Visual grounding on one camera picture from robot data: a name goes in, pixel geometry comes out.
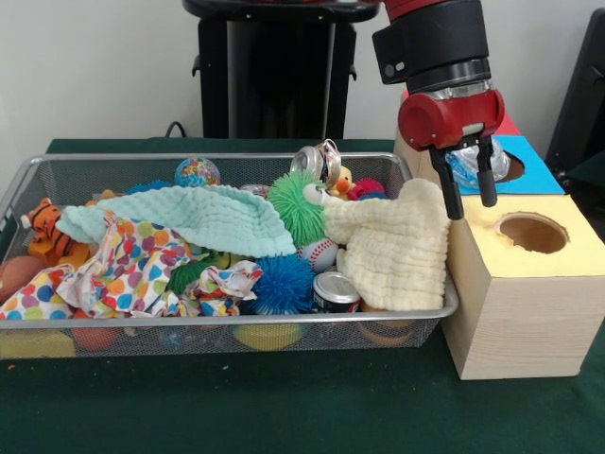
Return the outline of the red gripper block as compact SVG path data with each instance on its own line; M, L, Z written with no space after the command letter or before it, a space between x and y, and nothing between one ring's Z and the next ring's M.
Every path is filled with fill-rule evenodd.
M431 165L441 184L447 216L464 217L461 196L444 149L454 148L470 137L478 137L477 184L482 204L497 204L491 159L492 138L505 117L504 98L498 90L437 99L429 93L404 92L398 112L398 128L406 143L417 151L429 149Z

